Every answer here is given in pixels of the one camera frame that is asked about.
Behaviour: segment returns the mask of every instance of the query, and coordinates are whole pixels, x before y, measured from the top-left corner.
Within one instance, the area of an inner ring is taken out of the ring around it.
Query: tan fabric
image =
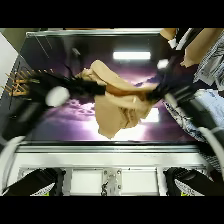
[[[145,93],[156,88],[157,84],[138,88],[120,78],[103,62],[96,60],[90,69],[78,75],[85,80],[93,80],[107,85],[104,96],[95,96],[95,114],[99,133],[113,138],[122,128],[131,128],[141,118],[146,118],[155,102],[145,100]]]
[[[163,28],[160,34],[167,40],[172,40],[176,36],[177,28]]]
[[[204,28],[185,49],[184,61],[181,65],[190,67],[199,64],[222,31],[223,28]]]

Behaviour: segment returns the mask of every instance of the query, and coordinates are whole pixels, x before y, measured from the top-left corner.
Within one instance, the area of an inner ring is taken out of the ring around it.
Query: brown cloth
[[[167,40],[172,40],[176,36],[177,28],[163,28],[160,34]]]
[[[187,68],[199,64],[222,31],[223,28],[204,28],[185,49],[184,61],[181,65]]]
[[[135,127],[141,118],[146,118],[156,102],[145,99],[145,93],[157,84],[138,88],[120,78],[102,61],[96,60],[90,69],[77,75],[84,80],[93,80],[106,85],[104,96],[95,96],[95,115],[99,124],[99,134],[113,138],[122,128]]]

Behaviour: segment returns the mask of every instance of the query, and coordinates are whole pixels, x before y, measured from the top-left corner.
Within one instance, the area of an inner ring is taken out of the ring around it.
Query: black garment
[[[189,28],[177,28],[177,34],[176,34],[176,43],[179,44],[181,38],[184,36],[184,34],[188,31]]]
[[[182,49],[185,49],[204,28],[193,28]]]

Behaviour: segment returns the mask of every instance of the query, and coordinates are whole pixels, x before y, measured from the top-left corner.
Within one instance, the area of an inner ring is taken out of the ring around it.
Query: metal bracket
[[[103,169],[102,196],[120,196],[122,189],[122,169]]]

